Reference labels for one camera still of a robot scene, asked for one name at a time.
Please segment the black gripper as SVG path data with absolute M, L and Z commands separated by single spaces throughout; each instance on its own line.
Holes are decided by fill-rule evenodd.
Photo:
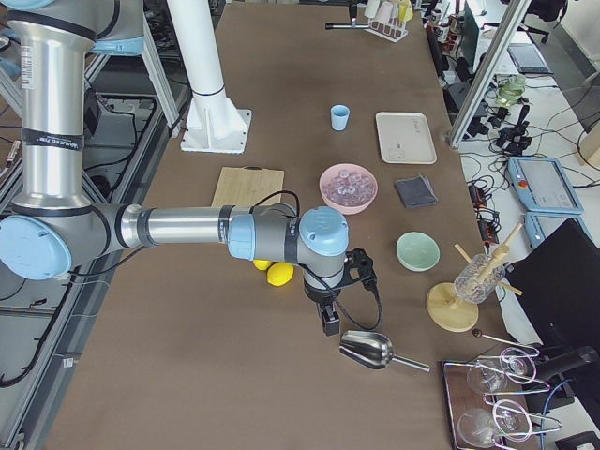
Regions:
M 322 330 L 326 336 L 339 333 L 340 320 L 334 305 L 341 289 L 339 283 L 343 280 L 341 272 L 332 277 L 316 279 L 308 271 L 303 272 L 305 292 L 310 300 L 320 307 Z

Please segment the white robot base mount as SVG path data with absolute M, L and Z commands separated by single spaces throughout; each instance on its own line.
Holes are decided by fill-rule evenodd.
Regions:
M 192 93 L 181 149 L 242 154 L 252 113 L 227 96 L 209 3 L 172 0 L 168 8 Z

